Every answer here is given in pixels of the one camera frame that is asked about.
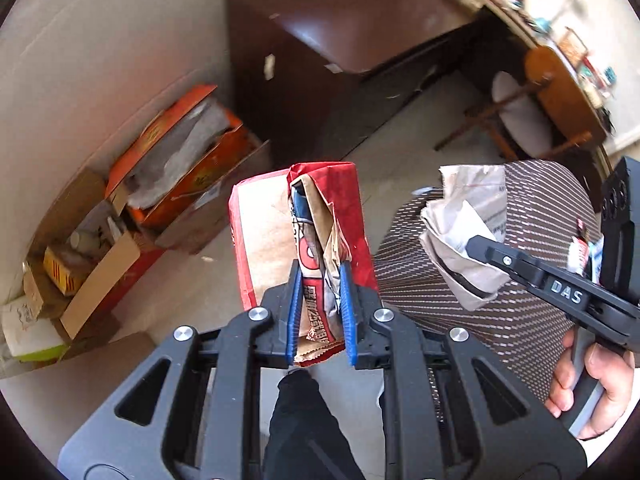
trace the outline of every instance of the brown striped fabric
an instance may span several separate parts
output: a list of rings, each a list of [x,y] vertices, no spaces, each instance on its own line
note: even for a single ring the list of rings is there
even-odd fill
[[[575,177],[555,162],[527,160],[506,165],[505,243],[566,266],[576,218],[599,236],[590,201]],[[421,247],[420,211],[435,191],[402,206],[374,257],[383,301],[397,306],[419,326],[445,332],[463,326],[492,348],[538,396],[545,399],[571,326],[564,314],[509,282],[498,298],[474,312],[464,310]]]

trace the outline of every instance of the paper bag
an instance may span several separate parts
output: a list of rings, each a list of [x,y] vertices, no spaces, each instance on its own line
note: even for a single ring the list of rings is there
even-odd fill
[[[291,184],[302,186],[312,231],[306,229],[308,222],[292,215]],[[337,315],[340,261],[351,261],[353,281],[357,285],[378,290],[364,236],[355,165],[350,162],[296,164],[288,170],[244,180],[232,191],[229,216],[244,309],[259,305],[268,288],[285,283],[292,261],[299,259],[309,279],[319,280],[316,285],[326,283],[328,286],[322,289],[322,309],[317,296],[314,302],[305,298],[295,361],[309,365],[342,350],[344,342]],[[320,251],[314,253],[321,252],[322,258],[318,261],[306,258],[308,231],[314,236],[309,238],[311,244],[317,241],[320,247]],[[301,256],[302,238],[305,241]],[[320,269],[315,267],[321,265],[322,271],[318,272]],[[335,299],[330,316],[324,308],[327,292]]]

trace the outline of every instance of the metal screw cap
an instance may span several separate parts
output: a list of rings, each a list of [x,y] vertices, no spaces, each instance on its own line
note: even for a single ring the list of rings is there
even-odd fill
[[[262,306],[257,306],[249,311],[249,319],[251,321],[262,321],[266,319],[268,315],[269,311]]]
[[[460,328],[459,326],[457,326],[449,330],[449,337],[457,343],[462,343],[463,341],[469,339],[469,332],[467,332],[464,328]]]
[[[193,337],[193,328],[190,326],[179,326],[174,330],[174,339],[176,341],[188,341]]]
[[[375,317],[380,323],[386,323],[394,318],[394,311],[389,310],[388,308],[379,308],[373,313],[373,317]]]

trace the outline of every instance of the white wall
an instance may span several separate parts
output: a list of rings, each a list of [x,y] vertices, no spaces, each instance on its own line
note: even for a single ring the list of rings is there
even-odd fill
[[[0,303],[31,235],[196,82],[229,95],[223,0],[18,0],[0,28]]]
[[[534,17],[553,17],[563,0],[527,0]],[[616,71],[614,98],[607,102],[616,127],[616,139],[640,138],[640,21],[627,0],[579,0],[554,25],[571,27]]]

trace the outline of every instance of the white label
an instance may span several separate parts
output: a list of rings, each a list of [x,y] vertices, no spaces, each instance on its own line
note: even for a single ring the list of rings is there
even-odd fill
[[[209,188],[207,192],[205,192],[196,202],[193,203],[193,209],[199,209],[204,206],[207,202],[211,202],[215,197],[220,194],[220,188],[222,187],[222,180],[214,184]]]
[[[264,78],[266,81],[271,81],[275,75],[276,70],[276,57],[273,54],[269,54],[264,58]]]
[[[337,66],[335,63],[329,63],[324,67],[333,74],[339,74],[340,72],[342,72],[342,69],[339,66]]]

